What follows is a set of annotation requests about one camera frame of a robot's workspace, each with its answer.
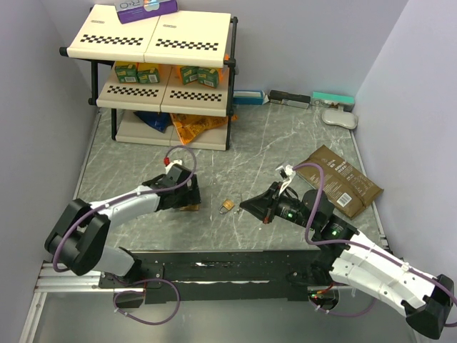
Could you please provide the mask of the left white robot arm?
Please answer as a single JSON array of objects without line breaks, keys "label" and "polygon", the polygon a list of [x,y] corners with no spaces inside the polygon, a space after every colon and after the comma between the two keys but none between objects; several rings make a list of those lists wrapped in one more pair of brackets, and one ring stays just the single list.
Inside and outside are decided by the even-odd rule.
[{"label": "left white robot arm", "polygon": [[105,201],[71,201],[60,216],[44,248],[52,262],[82,276],[90,271],[114,274],[125,287],[137,285],[141,260],[124,248],[106,244],[109,230],[141,215],[201,203],[197,175],[178,162],[135,189]]}]

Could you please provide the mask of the small brass padlock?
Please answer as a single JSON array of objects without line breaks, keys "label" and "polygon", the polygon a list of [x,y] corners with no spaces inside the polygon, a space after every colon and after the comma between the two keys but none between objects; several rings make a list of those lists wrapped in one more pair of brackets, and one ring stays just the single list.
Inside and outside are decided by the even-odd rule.
[{"label": "small brass padlock", "polygon": [[226,199],[219,207],[220,214],[227,214],[235,207],[235,203],[230,199]]}]

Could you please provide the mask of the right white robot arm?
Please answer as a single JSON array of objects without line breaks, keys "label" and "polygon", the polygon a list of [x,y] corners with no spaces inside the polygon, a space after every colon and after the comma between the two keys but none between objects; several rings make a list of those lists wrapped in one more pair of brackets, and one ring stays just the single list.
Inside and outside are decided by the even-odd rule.
[{"label": "right white robot arm", "polygon": [[453,304],[454,282],[412,267],[372,242],[362,231],[336,216],[321,190],[299,198],[291,188],[274,182],[267,191],[244,200],[240,207],[264,224],[275,218],[309,228],[306,241],[321,251],[312,266],[319,284],[345,284],[387,304],[407,324],[429,339],[439,339]]}]

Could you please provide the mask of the large brass padlock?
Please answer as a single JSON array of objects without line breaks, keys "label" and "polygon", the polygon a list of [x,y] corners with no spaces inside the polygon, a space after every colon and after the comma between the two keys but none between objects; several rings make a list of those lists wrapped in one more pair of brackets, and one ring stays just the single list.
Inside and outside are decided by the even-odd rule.
[{"label": "large brass padlock", "polygon": [[187,205],[185,207],[181,207],[180,210],[183,212],[197,212],[200,208],[199,204]]}]

